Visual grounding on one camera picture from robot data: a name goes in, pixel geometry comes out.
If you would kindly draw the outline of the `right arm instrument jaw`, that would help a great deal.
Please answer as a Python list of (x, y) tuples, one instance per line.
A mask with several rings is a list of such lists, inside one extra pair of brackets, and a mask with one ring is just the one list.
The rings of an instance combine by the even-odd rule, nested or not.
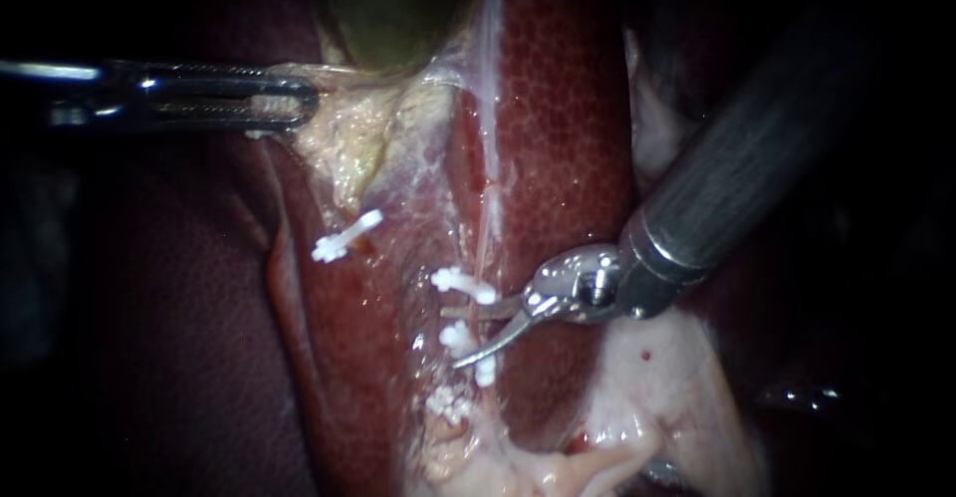
[(488, 305), (470, 303), (459, 307), (442, 307), (439, 317), (451, 321), (507, 322), (524, 308), (525, 299), (522, 296), (512, 296)]
[(509, 347), (518, 338), (526, 334), (537, 324), (538, 320), (528, 312), (522, 310), (516, 314), (500, 331), (487, 343), (468, 355), (455, 359), (451, 363), (453, 369), (463, 369), (497, 355), (504, 348)]

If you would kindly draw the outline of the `left arm instrument jaw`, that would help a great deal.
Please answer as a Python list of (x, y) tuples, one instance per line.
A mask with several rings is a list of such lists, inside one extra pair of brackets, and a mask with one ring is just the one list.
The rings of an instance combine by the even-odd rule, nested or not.
[(304, 80), (155, 80), (147, 114), (165, 129), (286, 131), (306, 124), (319, 100)]
[(153, 81), (161, 80), (211, 80), (254, 82), (277, 85), (292, 85), (301, 82), (300, 77), (272, 73), (264, 67), (208, 64), (208, 63), (147, 63), (145, 77)]

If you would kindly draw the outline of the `left arm instrument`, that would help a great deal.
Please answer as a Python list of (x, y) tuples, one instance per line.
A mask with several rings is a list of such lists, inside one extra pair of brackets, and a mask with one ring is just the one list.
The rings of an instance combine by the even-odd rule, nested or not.
[(17, 113), (46, 128), (139, 123), (155, 76), (137, 64), (3, 60), (2, 87)]

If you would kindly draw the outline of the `right arm instrument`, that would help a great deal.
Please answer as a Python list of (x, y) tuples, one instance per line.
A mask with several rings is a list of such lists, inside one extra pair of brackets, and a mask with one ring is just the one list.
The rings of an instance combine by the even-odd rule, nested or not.
[(543, 263), (526, 287), (524, 307), (535, 325), (648, 320), (706, 277), (705, 268), (673, 262), (652, 244), (589, 244)]

